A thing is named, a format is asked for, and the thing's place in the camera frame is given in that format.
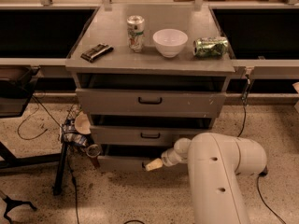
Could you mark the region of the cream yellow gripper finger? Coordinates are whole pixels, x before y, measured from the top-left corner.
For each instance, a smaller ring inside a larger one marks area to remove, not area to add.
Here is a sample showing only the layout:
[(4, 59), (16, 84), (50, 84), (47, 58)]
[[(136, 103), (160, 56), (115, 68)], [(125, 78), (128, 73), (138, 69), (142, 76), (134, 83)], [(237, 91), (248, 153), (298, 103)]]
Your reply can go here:
[(150, 163), (145, 165), (145, 169), (149, 172), (149, 171), (153, 171), (159, 168), (163, 167), (163, 161), (160, 158), (157, 158), (153, 161), (151, 161)]

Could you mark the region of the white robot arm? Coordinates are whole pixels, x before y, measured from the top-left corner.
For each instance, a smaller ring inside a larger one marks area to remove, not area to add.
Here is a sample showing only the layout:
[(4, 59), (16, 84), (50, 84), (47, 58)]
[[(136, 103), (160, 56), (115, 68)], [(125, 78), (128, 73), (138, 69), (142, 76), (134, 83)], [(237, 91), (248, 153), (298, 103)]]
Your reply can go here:
[(219, 133), (180, 138), (148, 171), (185, 163), (192, 192), (195, 224), (250, 224), (236, 177), (258, 175), (267, 165), (263, 147), (250, 139)]

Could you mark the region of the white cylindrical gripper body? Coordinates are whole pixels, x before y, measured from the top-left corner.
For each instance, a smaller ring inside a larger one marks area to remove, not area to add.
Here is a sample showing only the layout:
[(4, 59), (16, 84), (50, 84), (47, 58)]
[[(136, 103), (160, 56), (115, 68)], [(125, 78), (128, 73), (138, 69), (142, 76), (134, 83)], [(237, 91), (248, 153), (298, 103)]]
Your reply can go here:
[(161, 158), (163, 164), (167, 167), (170, 167), (180, 163), (186, 163), (187, 152), (182, 152), (181, 150), (169, 148), (162, 154)]

